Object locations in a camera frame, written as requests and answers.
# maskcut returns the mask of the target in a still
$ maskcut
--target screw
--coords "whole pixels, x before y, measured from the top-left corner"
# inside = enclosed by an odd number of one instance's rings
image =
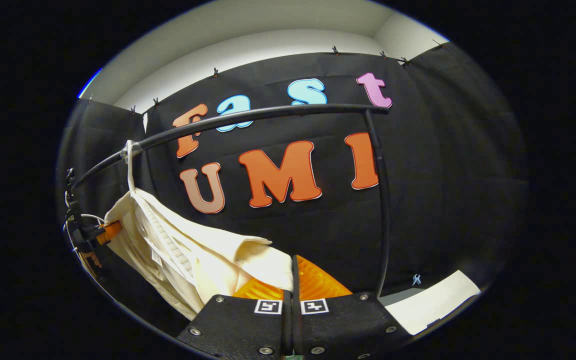
[[[326,349],[321,346],[316,346],[310,349],[310,353],[315,355],[322,354],[324,351],[326,351]]]
[[[259,353],[262,353],[263,355],[270,355],[272,353],[274,353],[275,351],[268,347],[268,346],[262,346],[259,348]]]

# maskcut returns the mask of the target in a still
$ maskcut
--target white cloth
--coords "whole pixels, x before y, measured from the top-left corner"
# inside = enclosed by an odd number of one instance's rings
[[[128,191],[105,214],[121,222],[108,247],[192,320],[215,294],[233,295],[251,278],[293,291],[292,259],[271,241],[203,226],[137,187],[128,147]]]

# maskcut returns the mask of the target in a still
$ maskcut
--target white wall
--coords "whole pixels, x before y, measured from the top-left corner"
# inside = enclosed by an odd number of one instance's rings
[[[379,55],[385,50],[374,38],[335,30],[258,32],[215,43],[179,57],[138,82],[114,105],[124,109],[136,105],[136,111],[142,113],[154,105],[154,98],[162,100],[213,75],[213,68],[223,72],[251,62],[286,55],[332,52],[333,46],[340,53]]]
[[[448,42],[438,32],[397,11],[386,20],[374,39],[384,47],[387,57],[409,60],[434,48],[437,43]]]

